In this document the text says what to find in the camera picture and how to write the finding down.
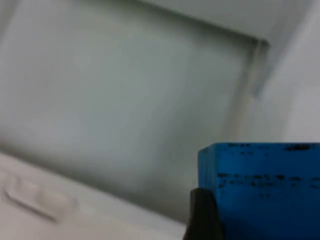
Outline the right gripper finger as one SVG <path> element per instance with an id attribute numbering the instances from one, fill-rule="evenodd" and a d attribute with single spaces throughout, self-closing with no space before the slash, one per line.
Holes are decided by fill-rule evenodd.
<path id="1" fill-rule="evenodd" d="M 210 190 L 198 187 L 190 192 L 190 214 L 183 239 L 225 239 L 217 202 Z"/>

